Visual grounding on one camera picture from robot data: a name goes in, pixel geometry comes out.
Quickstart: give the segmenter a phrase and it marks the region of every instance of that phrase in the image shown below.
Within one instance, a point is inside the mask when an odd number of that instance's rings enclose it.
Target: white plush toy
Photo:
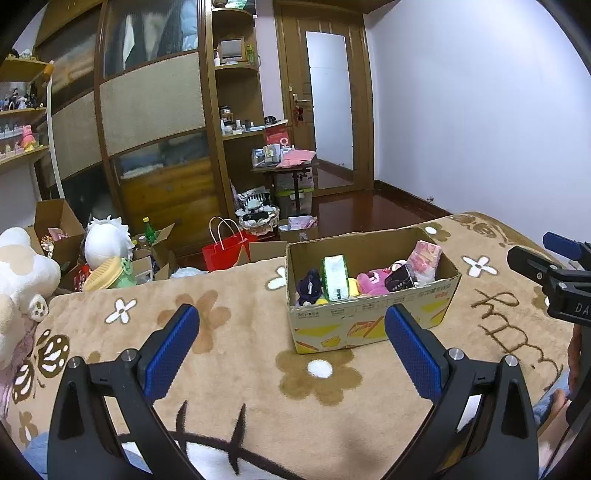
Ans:
[[[91,270],[96,270],[111,257],[129,258],[134,245],[129,227],[121,224],[121,217],[109,215],[105,220],[92,219],[84,244],[84,256]]]
[[[31,248],[27,232],[9,228],[0,235],[0,369],[7,367],[24,336],[21,314],[42,321],[45,298],[60,283],[60,266]]]

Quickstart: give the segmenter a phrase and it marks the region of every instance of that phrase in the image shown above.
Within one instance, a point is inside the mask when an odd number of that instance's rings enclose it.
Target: blanket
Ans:
[[[513,245],[547,252],[468,212],[420,224],[463,273],[432,331],[473,359],[520,360],[536,402],[567,365],[571,326],[545,313],[541,288],[506,263]],[[67,359],[107,361],[139,348],[183,304],[200,332],[154,408],[207,480],[380,479],[428,413],[387,341],[298,355],[288,327],[285,258],[208,275],[60,296],[14,381],[8,422],[24,448],[49,428]],[[125,448],[134,451],[112,399]]]

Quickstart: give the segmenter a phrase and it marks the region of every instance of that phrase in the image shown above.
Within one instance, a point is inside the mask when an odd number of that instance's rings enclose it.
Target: metal screw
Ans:
[[[69,368],[78,368],[78,366],[82,363],[82,358],[79,356],[73,356],[68,360],[68,367]]]
[[[121,352],[121,359],[124,362],[131,362],[133,360],[135,360],[135,357],[138,356],[138,351],[135,348],[128,348],[127,350],[123,350]]]
[[[517,365],[517,363],[519,363],[517,360],[517,357],[515,355],[507,355],[505,357],[505,362],[510,367],[515,367]]]
[[[449,356],[452,357],[454,360],[461,360],[464,358],[464,352],[462,352],[459,348],[450,348]]]

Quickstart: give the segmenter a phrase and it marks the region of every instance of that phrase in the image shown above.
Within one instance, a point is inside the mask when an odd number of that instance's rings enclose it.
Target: door handle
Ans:
[[[312,101],[312,100],[298,100],[297,99],[297,93],[294,93],[293,96],[294,96],[294,102],[295,103],[299,103],[299,102],[311,102]]]

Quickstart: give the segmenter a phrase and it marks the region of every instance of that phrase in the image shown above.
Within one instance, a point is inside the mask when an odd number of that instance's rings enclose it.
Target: red gift bag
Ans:
[[[212,231],[212,222],[219,218],[221,221],[217,226],[217,238],[213,234]],[[222,240],[220,235],[220,227],[223,223],[228,225],[230,230],[233,232],[232,226],[228,223],[232,222],[236,225],[237,233],[229,236]],[[203,247],[203,258],[205,259],[205,264],[207,265],[207,269],[210,272],[215,270],[226,270],[230,267],[233,267],[234,264],[238,260],[238,255],[240,254],[240,250],[242,246],[246,248],[246,253],[248,254],[248,258],[251,257],[251,250],[248,244],[251,242],[256,242],[257,237],[251,233],[248,233],[244,230],[240,230],[236,222],[232,219],[223,219],[221,217],[213,217],[209,221],[209,233],[212,235],[213,243],[206,247]]]

